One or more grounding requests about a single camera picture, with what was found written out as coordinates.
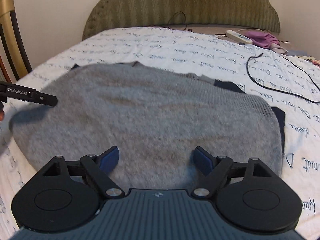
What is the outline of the person's left hand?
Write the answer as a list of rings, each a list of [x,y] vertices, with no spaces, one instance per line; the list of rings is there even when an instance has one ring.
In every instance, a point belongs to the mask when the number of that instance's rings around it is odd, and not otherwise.
[[[3,121],[4,115],[5,115],[3,108],[4,108],[4,105],[3,103],[0,102],[0,121]]]

